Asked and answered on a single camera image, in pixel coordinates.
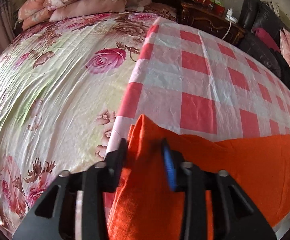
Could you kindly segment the orange fleece pants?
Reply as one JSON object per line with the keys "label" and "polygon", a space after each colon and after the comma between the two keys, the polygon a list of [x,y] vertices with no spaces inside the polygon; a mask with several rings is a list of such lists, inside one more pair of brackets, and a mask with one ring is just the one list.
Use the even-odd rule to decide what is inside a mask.
{"label": "orange fleece pants", "polygon": [[141,115],[128,133],[128,150],[108,220],[110,239],[179,239],[185,195],[170,189],[162,141],[201,170],[193,180],[206,200],[206,219],[198,223],[216,237],[212,193],[226,170],[248,194],[270,226],[290,213],[290,135],[212,142],[179,135]]}

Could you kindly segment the floral bed sheet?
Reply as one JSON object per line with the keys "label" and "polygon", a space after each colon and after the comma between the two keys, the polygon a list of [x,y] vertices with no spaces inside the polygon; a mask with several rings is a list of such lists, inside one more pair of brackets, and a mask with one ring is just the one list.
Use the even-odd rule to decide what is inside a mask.
{"label": "floral bed sheet", "polygon": [[148,30],[176,9],[44,22],[0,55],[0,233],[11,239],[62,171],[101,160]]}

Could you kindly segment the pink checkered plastic sheet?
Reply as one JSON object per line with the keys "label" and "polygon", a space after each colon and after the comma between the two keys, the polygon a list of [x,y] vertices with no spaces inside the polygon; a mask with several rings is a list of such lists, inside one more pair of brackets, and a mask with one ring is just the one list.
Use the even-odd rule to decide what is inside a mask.
{"label": "pink checkered plastic sheet", "polygon": [[[141,115],[179,135],[212,142],[290,135],[290,90],[248,54],[212,35],[158,18],[130,76],[107,147]],[[290,213],[271,226],[276,239]]]}

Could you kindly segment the red cushion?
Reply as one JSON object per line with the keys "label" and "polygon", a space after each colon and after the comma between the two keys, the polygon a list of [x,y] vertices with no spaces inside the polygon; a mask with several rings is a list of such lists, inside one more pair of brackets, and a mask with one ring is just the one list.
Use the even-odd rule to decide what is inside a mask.
{"label": "red cushion", "polygon": [[268,48],[272,48],[274,51],[280,52],[280,47],[277,45],[275,40],[270,36],[270,34],[261,27],[253,28],[253,34],[261,40]]}

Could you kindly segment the dark wooden nightstand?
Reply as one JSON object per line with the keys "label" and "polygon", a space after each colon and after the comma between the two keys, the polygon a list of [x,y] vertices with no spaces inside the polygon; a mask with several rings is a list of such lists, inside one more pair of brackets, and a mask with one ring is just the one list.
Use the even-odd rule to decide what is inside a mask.
{"label": "dark wooden nightstand", "polygon": [[217,16],[207,9],[188,2],[181,2],[181,13],[178,21],[180,24],[204,31],[234,46],[238,45],[247,33],[236,23],[231,23],[224,17]]}

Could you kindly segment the salmon floral pillow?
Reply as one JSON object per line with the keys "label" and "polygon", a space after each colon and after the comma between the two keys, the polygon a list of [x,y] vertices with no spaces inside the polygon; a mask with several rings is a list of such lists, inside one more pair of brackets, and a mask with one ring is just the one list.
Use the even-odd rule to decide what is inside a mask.
{"label": "salmon floral pillow", "polygon": [[45,0],[27,0],[18,11],[18,21],[22,22],[23,31],[36,24],[48,21],[53,10],[44,7]]}

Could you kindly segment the red box on nightstand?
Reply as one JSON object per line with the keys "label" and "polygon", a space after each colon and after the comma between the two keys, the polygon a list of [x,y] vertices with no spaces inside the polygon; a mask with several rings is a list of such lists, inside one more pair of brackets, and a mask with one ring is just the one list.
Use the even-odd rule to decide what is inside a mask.
{"label": "red box on nightstand", "polygon": [[225,12],[225,7],[220,1],[217,0],[194,0],[194,2],[217,16],[223,16]]}

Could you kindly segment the pink folded quilt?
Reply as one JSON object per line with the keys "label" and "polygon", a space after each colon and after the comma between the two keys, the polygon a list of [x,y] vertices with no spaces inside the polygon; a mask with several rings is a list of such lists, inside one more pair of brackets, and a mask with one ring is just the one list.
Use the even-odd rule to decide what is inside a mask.
{"label": "pink folded quilt", "polygon": [[127,0],[79,0],[56,9],[50,22],[107,12],[124,12]]}

